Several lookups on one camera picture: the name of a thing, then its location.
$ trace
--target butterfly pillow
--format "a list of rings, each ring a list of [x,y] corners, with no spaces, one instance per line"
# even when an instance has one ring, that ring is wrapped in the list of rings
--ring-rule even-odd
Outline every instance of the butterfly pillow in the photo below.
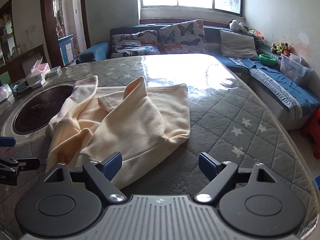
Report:
[[[157,49],[157,31],[146,30],[134,34],[115,34],[111,37],[111,58],[155,55]]]
[[[159,30],[159,34],[168,54],[207,52],[202,20],[166,26]]]

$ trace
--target green bowl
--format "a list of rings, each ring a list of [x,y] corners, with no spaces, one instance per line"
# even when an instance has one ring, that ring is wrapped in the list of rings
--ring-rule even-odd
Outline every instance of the green bowl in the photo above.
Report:
[[[277,64],[276,59],[263,54],[259,55],[259,60],[263,65],[266,65],[266,66],[274,66],[275,64]]]

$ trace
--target white star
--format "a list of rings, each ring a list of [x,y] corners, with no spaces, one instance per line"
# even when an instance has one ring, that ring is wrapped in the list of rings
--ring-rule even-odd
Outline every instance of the white star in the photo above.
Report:
[[[237,155],[237,158],[240,157],[241,154],[244,155],[244,152],[242,151],[243,147],[240,147],[239,149],[237,147],[233,147],[232,152],[234,152]]]
[[[266,132],[266,131],[267,131],[266,127],[265,127],[265,126],[262,126],[261,124],[259,125],[258,129],[260,129],[260,130],[261,130],[261,133],[263,133],[263,132]]]
[[[244,118],[242,118],[242,123],[244,123],[245,124],[245,126],[247,127],[248,125],[251,125],[250,124],[250,119],[244,119]]]
[[[240,129],[240,128],[237,129],[237,128],[235,128],[235,127],[233,127],[232,132],[234,132],[236,136],[238,136],[238,134],[243,134],[243,133],[241,132],[241,129]]]

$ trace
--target black cooktop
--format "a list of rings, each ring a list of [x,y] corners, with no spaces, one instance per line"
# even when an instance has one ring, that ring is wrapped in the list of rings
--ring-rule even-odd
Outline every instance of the black cooktop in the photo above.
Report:
[[[62,85],[46,90],[32,98],[18,113],[13,122],[17,134],[29,134],[45,127],[71,95],[72,86]]]

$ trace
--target doorway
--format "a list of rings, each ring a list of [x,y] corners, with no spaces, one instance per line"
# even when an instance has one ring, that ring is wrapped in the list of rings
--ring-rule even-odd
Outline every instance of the doorway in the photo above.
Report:
[[[52,67],[67,66],[74,61],[76,53],[80,53],[91,46],[85,1],[40,0],[40,6],[51,65]],[[74,22],[73,29],[70,28],[69,22]]]
[[[81,12],[81,0],[52,0],[56,34],[65,66],[87,49]]]

